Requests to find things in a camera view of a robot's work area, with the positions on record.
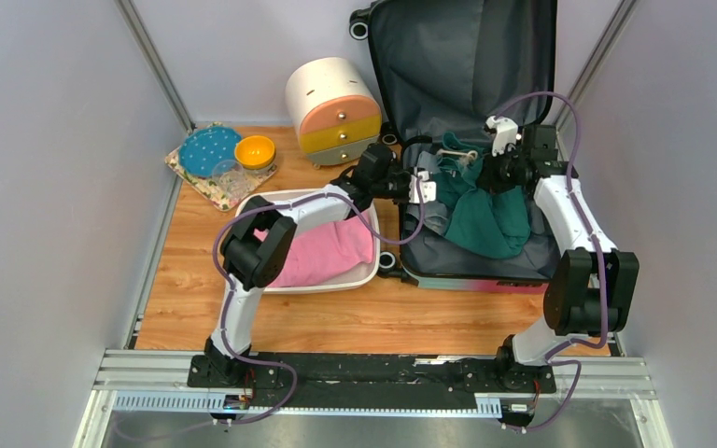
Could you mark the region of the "grey garment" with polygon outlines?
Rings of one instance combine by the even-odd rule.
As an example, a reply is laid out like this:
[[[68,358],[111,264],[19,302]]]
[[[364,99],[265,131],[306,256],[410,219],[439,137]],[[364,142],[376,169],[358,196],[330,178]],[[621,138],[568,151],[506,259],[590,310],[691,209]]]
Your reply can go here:
[[[424,203],[424,226],[439,235],[444,235],[449,227],[453,209],[460,194],[453,182],[457,180],[455,171],[442,168],[443,159],[429,152],[418,155],[416,169],[429,172],[429,184],[432,184],[435,196]]]

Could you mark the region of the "dark green garment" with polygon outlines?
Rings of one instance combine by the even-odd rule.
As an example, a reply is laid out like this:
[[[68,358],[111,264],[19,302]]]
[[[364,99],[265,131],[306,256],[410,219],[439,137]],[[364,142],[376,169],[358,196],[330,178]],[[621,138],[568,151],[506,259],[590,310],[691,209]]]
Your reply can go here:
[[[438,158],[432,178],[437,201],[446,208],[442,237],[463,249],[490,259],[510,259],[523,252],[531,234],[527,199],[521,188],[502,193],[480,185],[486,147],[443,135],[447,155]]]

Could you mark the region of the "round pastel drawer cabinet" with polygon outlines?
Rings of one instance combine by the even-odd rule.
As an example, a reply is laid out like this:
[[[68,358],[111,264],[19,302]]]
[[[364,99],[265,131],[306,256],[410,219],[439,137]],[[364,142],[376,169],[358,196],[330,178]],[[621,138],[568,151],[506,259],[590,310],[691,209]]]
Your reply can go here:
[[[381,108],[347,59],[326,57],[297,68],[285,103],[299,147],[314,165],[354,161],[379,137]]]

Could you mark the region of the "pink and teal kids suitcase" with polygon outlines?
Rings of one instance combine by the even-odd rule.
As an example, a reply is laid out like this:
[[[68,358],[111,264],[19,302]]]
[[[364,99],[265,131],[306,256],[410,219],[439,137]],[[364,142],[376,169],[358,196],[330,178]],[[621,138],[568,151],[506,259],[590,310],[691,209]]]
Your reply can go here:
[[[404,166],[436,154],[443,135],[490,148],[485,120],[499,108],[519,124],[541,123],[552,101],[558,6],[554,1],[374,1],[353,11],[349,32],[366,40],[387,121]],[[490,259],[424,226],[424,208],[401,206],[401,280],[421,288],[542,293],[560,252],[527,199],[523,252]]]

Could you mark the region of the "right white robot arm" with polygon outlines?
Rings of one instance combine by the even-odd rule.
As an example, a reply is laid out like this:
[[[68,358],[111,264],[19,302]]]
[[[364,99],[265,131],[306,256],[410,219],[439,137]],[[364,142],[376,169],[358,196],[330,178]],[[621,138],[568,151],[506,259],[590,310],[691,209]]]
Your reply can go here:
[[[626,326],[640,263],[600,228],[577,172],[558,156],[554,126],[519,126],[492,116],[484,129],[492,147],[478,187],[493,193],[521,189],[546,218],[561,256],[541,318],[505,339],[483,383],[503,392],[552,392],[551,357]]]

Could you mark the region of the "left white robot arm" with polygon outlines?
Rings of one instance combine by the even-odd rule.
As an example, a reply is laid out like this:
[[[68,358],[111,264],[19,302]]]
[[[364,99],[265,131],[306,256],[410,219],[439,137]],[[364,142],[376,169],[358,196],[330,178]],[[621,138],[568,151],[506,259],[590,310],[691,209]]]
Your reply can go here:
[[[362,214],[376,199],[423,208],[435,200],[436,190],[429,172],[404,168],[392,149],[372,144],[357,164],[320,189],[292,200],[250,198],[214,242],[214,264],[226,286],[217,324],[205,342],[204,371],[227,387],[245,380],[261,296],[281,274],[296,237],[353,217],[365,223]]]

